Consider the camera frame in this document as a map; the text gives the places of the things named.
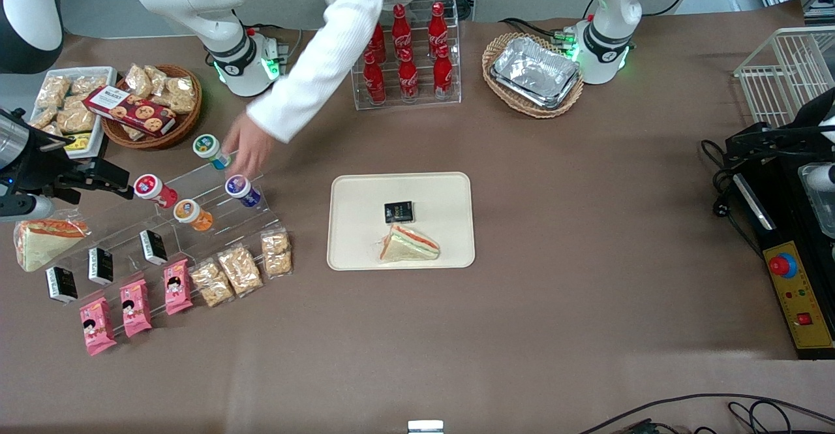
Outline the person's bare hand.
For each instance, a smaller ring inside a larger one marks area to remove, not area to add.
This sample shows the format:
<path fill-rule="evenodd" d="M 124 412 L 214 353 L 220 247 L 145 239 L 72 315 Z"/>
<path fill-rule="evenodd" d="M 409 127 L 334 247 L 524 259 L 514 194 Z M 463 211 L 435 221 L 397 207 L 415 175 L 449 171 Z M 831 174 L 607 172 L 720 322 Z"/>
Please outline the person's bare hand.
<path fill-rule="evenodd" d="M 275 145 L 274 137 L 263 131 L 247 113 L 239 114 L 221 145 L 221 151 L 233 154 L 226 176 L 242 175 L 253 178 L 262 169 Z"/>

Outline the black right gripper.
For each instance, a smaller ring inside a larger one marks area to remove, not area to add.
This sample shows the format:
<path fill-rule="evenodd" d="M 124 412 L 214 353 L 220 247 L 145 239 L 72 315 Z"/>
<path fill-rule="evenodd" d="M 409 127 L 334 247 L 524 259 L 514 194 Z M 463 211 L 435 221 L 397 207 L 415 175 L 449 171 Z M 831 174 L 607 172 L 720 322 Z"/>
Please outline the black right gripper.
<path fill-rule="evenodd" d="M 2 110 L 2 208 L 45 209 L 53 199 L 81 202 L 101 197 L 134 199 L 129 172 L 104 159 L 79 164 L 68 157 L 69 139 L 31 127 L 24 111 Z M 75 180 L 80 167 L 83 186 L 63 183 Z"/>

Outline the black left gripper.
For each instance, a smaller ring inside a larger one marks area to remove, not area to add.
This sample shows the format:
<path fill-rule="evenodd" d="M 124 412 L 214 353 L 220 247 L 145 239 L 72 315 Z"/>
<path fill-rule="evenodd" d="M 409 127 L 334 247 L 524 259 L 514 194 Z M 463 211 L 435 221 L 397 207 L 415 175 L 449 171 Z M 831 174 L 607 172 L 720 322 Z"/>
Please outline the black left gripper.
<path fill-rule="evenodd" d="M 834 89 L 831 88 L 806 103 L 793 122 L 772 128 L 754 123 L 725 140 L 725 160 L 729 163 L 790 157 L 795 152 L 833 155 L 833 131 L 812 132 L 811 128 L 833 127 Z"/>

